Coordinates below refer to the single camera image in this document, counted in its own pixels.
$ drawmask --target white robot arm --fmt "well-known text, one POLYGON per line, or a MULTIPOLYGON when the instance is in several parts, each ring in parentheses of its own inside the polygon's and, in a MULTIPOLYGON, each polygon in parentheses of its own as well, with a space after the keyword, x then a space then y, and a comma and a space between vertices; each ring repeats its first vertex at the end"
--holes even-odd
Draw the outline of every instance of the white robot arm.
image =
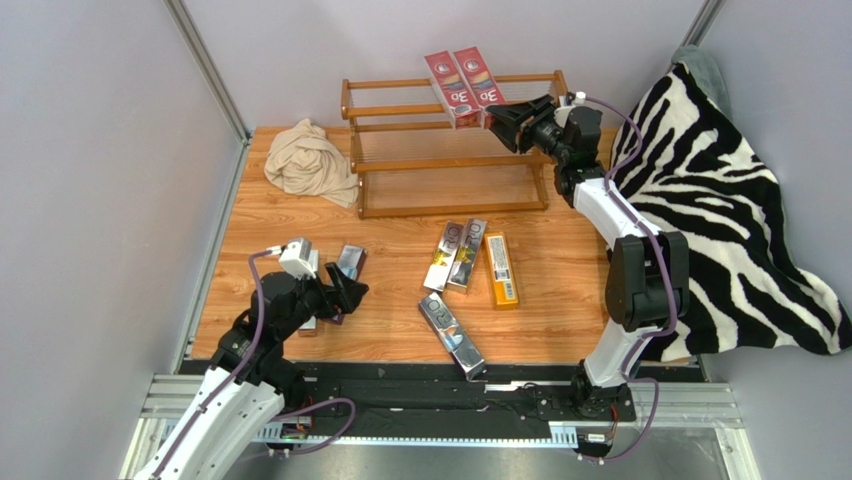
MULTIPOLYGON (((487 112, 489 129, 506 148, 525 153, 537 147, 555 161, 557 192, 592 222, 611 251, 606 287, 610 320, 572 378, 574 411, 599 418, 629 395, 630 372, 650 339, 671 333, 688 309, 689 248, 683 234, 663 232, 619 193, 611 177, 621 165, 604 173, 596 159, 601 112, 583 106, 585 102, 614 110, 578 93, 558 101, 545 95, 526 103, 492 105, 487 112)), ((622 165, 642 147, 641 132, 624 118, 638 141, 622 165)))
MULTIPOLYGON (((222 336, 198 395, 135 480, 220 479, 258 430, 282 411, 303 406, 304 378, 282 358, 284 340, 312 316, 352 313, 368 291, 333 263, 325 265, 333 285, 324 285, 309 261, 310 252, 311 243, 296 238, 250 257, 258 285, 251 308, 222 336), (284 271, 261 280, 253 260, 265 255, 279 255, 284 271)), ((288 421, 295 426, 300 418, 288 421)))

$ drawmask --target zebra print fabric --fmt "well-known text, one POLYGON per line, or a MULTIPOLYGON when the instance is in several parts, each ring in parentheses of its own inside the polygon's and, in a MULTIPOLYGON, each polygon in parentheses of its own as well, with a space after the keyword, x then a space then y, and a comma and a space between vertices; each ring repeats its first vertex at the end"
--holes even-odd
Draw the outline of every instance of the zebra print fabric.
MULTIPOLYGON (((741 346, 797 345, 829 355, 852 345, 834 291, 796 268, 784 242, 775 176, 734 125, 677 65, 631 112, 644 147, 615 176, 622 194, 664 230, 689 241, 689 312, 643 358, 669 361, 741 346)), ((613 165, 636 146, 628 125, 613 165)))

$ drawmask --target grey wall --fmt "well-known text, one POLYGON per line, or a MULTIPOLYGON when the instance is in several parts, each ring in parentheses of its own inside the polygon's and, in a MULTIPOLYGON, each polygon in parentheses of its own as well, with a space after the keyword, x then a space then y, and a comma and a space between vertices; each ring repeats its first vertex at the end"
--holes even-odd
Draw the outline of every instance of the grey wall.
POLYGON ((0 3, 0 465, 116 478, 238 145, 157 0, 0 3))
MULTIPOLYGON (((852 3, 730 0, 705 39, 734 121, 782 184, 795 260, 852 305, 852 3)), ((706 359, 734 387, 766 479, 848 478, 852 353, 744 349, 706 359)))
POLYGON ((341 125, 340 82, 428 76, 423 55, 479 46, 491 70, 548 73, 632 107, 701 0, 186 0, 250 126, 341 125))

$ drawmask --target small box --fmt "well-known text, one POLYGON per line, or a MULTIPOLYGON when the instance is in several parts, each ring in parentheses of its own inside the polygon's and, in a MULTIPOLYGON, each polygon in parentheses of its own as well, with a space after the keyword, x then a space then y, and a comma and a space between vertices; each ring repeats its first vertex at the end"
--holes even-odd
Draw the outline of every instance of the small box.
MULTIPOLYGON (((319 270, 319 250, 311 250, 308 256, 308 263, 311 264, 311 269, 316 275, 317 270, 319 270)), ((310 320, 303 323, 302 326, 299 327, 300 337, 316 337, 318 333, 319 332, 317 331, 317 317, 311 317, 310 320)))
POLYGON ((462 293, 467 291, 473 266, 476 264, 476 257, 482 245, 482 237, 485 235, 485 225, 484 220, 475 218, 467 220, 467 225, 462 231, 461 242, 459 242, 459 250, 456 252, 456 260, 450 271, 450 280, 447 282, 447 288, 450 290, 462 293))
POLYGON ((432 292, 429 296, 420 300, 418 306, 420 313, 432 327, 432 331, 444 344, 444 348, 453 356, 456 364, 461 367, 468 382, 485 371, 485 359, 482 358, 482 354, 470 341, 470 338, 464 332, 464 328, 459 325, 458 320, 447 308, 440 295, 432 292))
POLYGON ((502 232, 485 234, 485 252, 491 276, 491 300, 497 310, 518 307, 518 288, 515 272, 509 259, 506 235, 502 232))
POLYGON ((453 269, 456 252, 459 249, 462 230, 464 230, 464 225, 447 222, 444 234, 441 235, 441 240, 438 242, 438 248, 435 249, 435 254, 432 255, 432 265, 429 265, 426 280, 423 281, 424 287, 438 292, 444 291, 447 278, 453 269))
POLYGON ((488 105, 504 105, 506 99, 503 97, 503 92, 497 86, 497 81, 491 75, 488 65, 485 64, 485 59, 479 53, 476 47, 466 48, 454 52, 456 62, 459 64, 459 70, 465 79, 473 98, 477 105, 482 108, 483 115, 482 125, 485 126, 485 107, 488 105))
MULTIPOLYGON (((358 275, 364 268, 364 262, 367 261, 367 249, 356 247, 353 245, 344 245, 340 252, 340 257, 337 258, 337 266, 343 271, 343 274, 352 280, 358 280, 358 275)), ((343 323, 343 318, 346 314, 335 315, 332 318, 323 319, 323 321, 340 325, 343 323)))
POLYGON ((479 125, 481 109, 459 74, 450 52, 433 53, 424 58, 432 74, 432 88, 450 116, 453 128, 479 125))

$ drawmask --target crumpled cloth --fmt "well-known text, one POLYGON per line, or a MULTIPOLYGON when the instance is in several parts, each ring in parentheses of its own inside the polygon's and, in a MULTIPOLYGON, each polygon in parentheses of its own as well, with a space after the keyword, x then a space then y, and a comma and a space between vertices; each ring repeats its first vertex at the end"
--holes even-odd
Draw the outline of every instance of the crumpled cloth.
POLYGON ((346 208, 358 200, 358 177, 349 161, 309 119, 275 137, 263 171, 273 185, 293 195, 318 195, 346 208))

